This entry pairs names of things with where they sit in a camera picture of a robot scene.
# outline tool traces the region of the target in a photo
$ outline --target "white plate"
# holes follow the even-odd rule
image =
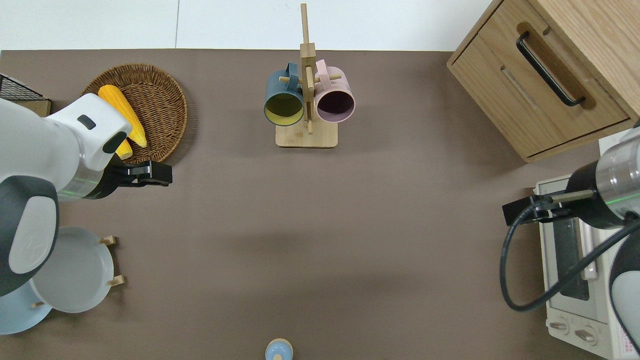
[[[31,307],[40,299],[33,293],[28,283],[0,297],[0,335],[15,334],[34,327],[41,322],[51,306],[47,304]]]
[[[79,227],[61,227],[51,257],[29,283],[54,309],[82,313],[100,304],[112,279],[113,259],[100,238]]]

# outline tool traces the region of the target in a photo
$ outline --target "black cable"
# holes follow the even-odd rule
[[[509,231],[507,232],[507,236],[504,239],[504,244],[502,244],[502,253],[500,254],[500,289],[502,290],[502,297],[504,297],[504,301],[507,305],[514,309],[515,311],[531,311],[536,309],[537,307],[544,305],[549,299],[551,299],[555,294],[560,292],[565,286],[567,286],[570,281],[580,274],[589,264],[594,262],[600,255],[602,255],[605,251],[609,250],[613,245],[615,245],[620,240],[624,239],[629,234],[640,229],[640,219],[631,220],[623,229],[618,231],[617,233],[611,235],[608,239],[603,241],[600,245],[598,245],[593,251],[587,254],[584,258],[580,259],[575,265],[573,265],[557,283],[551,286],[547,291],[545,291],[542,295],[540,295],[535,300],[531,301],[528,304],[518,305],[515,304],[511,297],[509,296],[509,291],[507,290],[507,279],[506,279],[506,267],[507,267],[507,251],[509,250],[509,244],[511,243],[511,239],[513,237],[513,233],[515,232],[520,222],[529,215],[535,208],[542,204],[549,203],[551,200],[549,198],[544,198],[542,200],[536,201],[533,204],[527,206],[516,218],[513,224],[509,227]]]

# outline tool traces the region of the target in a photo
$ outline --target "wooden cabinet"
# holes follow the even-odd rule
[[[527,162],[640,119],[640,1],[494,0],[447,62]]]

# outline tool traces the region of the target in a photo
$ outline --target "brown tabletop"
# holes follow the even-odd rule
[[[61,206],[115,235],[127,283],[94,309],[0,337],[2,359],[596,359],[551,337],[544,309],[502,300],[501,206],[598,157],[525,165],[446,69],[450,53],[318,51],[349,77],[334,149],[281,149],[262,114],[297,51],[3,51],[0,71],[76,99],[115,65],[169,72],[189,103],[168,188]],[[542,291],[536,225],[511,253],[519,300]]]

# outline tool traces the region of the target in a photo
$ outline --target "mug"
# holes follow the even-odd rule
[[[347,120],[355,109],[355,100],[344,72],[334,66],[326,66],[324,60],[316,62],[316,77],[320,82],[315,85],[316,113],[327,122]],[[340,79],[331,80],[332,75],[341,75]]]
[[[288,83],[280,76],[289,78]],[[267,96],[264,115],[278,126],[290,126],[302,119],[304,114],[302,86],[298,83],[298,64],[290,62],[285,70],[278,70],[267,80]]]

